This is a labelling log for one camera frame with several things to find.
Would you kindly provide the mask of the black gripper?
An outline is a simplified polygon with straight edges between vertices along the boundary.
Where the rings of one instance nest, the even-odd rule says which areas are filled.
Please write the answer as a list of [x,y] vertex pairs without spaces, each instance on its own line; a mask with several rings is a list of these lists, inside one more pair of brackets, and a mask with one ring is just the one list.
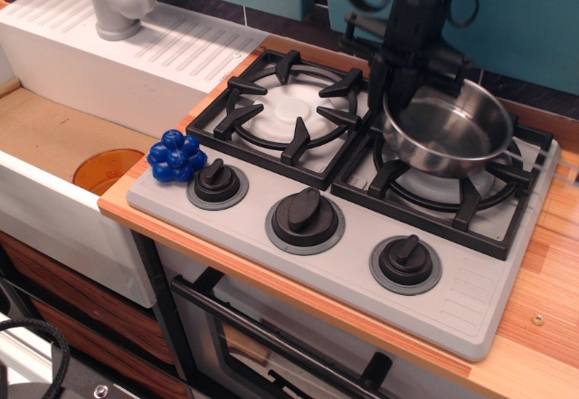
[[390,12],[380,19],[364,14],[346,14],[343,48],[368,59],[368,107],[384,111],[388,85],[389,118],[395,120],[408,107],[423,85],[457,96],[471,61],[442,37],[445,24],[463,28],[473,22],[452,18],[452,0],[348,0],[356,9]]

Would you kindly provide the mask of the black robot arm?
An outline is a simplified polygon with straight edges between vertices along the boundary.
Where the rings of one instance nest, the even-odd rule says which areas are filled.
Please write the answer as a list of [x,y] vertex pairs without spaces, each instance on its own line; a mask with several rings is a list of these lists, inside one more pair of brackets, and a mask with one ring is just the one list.
[[464,28],[451,16],[452,0],[349,0],[343,52],[368,61],[367,103],[374,112],[405,109],[422,86],[456,97],[471,67],[470,57],[442,36],[445,24]]

